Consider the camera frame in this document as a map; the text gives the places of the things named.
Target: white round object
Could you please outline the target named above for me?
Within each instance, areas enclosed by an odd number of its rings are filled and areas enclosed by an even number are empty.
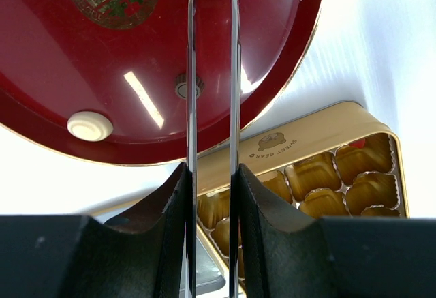
[[[102,141],[114,130],[112,123],[103,115],[94,112],[73,114],[67,123],[68,131],[85,141]]]

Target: bear logo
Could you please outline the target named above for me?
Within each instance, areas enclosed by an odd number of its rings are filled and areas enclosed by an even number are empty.
[[[273,148],[277,145],[281,145],[282,143],[285,143],[286,139],[283,133],[276,132],[271,133],[266,136],[264,136],[262,139],[259,140],[259,149],[258,151],[263,151],[268,148]]]

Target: metal strip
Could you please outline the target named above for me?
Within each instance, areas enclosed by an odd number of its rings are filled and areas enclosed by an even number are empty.
[[[229,298],[238,297],[238,192],[237,174],[239,167],[240,132],[240,38],[239,38],[239,1],[232,0],[232,84],[230,94],[230,285]]]
[[[197,239],[197,59],[196,27],[194,16],[196,0],[188,0],[188,46],[187,46],[187,165],[191,177],[192,192],[187,204],[185,249],[185,297],[196,296],[196,239]]]

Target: red object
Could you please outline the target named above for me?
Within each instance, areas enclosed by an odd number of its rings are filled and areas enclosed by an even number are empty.
[[[290,78],[320,1],[240,0],[241,127]],[[186,71],[187,0],[0,0],[0,12],[0,123],[86,160],[154,164],[186,156],[185,100],[175,80]],[[230,26],[230,0],[198,0],[199,151],[229,136]],[[126,81],[129,72],[161,128]],[[113,134],[99,143],[74,138],[67,120],[82,110],[107,116]]]
[[[365,139],[360,139],[360,140],[354,141],[353,143],[350,143],[349,146],[362,149],[365,146],[365,142],[366,142]]]

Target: gold rim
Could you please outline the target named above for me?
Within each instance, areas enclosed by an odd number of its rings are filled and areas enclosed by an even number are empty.
[[[241,132],[245,131],[250,125],[252,125],[254,122],[256,122],[260,117],[262,117],[273,106],[273,104],[276,102],[277,98],[286,90],[287,86],[291,83],[291,80],[293,79],[295,73],[300,68],[301,62],[302,62],[303,58],[306,56],[307,51],[309,50],[309,47],[310,47],[310,45],[312,43],[312,40],[315,37],[315,33],[316,33],[317,28],[318,28],[318,21],[320,19],[320,14],[321,14],[321,7],[318,9],[318,13],[317,13],[317,16],[316,16],[316,19],[315,19],[315,23],[314,23],[313,28],[312,28],[311,35],[309,36],[309,40],[307,41],[305,49],[303,50],[303,53],[301,54],[300,59],[298,60],[296,66],[294,68],[294,71],[292,71],[291,76],[286,80],[285,84],[282,86],[282,88],[280,88],[280,90],[277,92],[277,94],[274,96],[274,98],[268,103],[268,105],[266,105],[266,107],[264,109],[262,109],[262,111],[255,118],[253,118],[249,123],[247,123],[241,129]],[[15,134],[15,135],[25,139],[26,141],[29,141],[30,143],[33,143],[34,145],[37,145],[37,146],[39,146],[41,148],[47,149],[49,151],[52,151],[55,154],[63,155],[63,156],[68,157],[68,158],[73,158],[75,160],[80,160],[80,161],[88,162],[88,163],[92,163],[92,164],[110,165],[110,166],[123,166],[123,167],[139,167],[139,166],[161,166],[161,165],[172,164],[172,163],[175,163],[175,162],[182,162],[182,161],[186,160],[186,158],[183,157],[183,158],[177,158],[175,160],[169,160],[167,162],[158,162],[158,163],[150,163],[150,164],[116,164],[116,163],[98,162],[96,160],[87,160],[86,158],[81,158],[81,157],[69,155],[67,153],[63,153],[61,151],[57,151],[57,150],[55,150],[53,148],[50,148],[50,147],[44,146],[44,145],[42,145],[40,143],[37,143],[37,142],[31,140],[30,138],[27,138],[26,136],[23,136],[22,134],[14,131],[13,129],[11,129],[9,127],[7,127],[6,125],[4,125],[2,123],[0,123],[0,126],[2,128],[4,128],[4,129],[10,131],[11,133],[13,133],[13,134]],[[216,149],[217,147],[219,147],[222,144],[224,144],[227,140],[228,140],[228,138],[223,140],[223,141],[221,141],[220,143],[217,143],[213,147],[210,147],[210,148],[208,148],[206,150],[203,150],[203,151],[199,152],[198,153],[198,157],[200,158],[203,154],[208,153],[208,152],[212,151],[213,149]]]

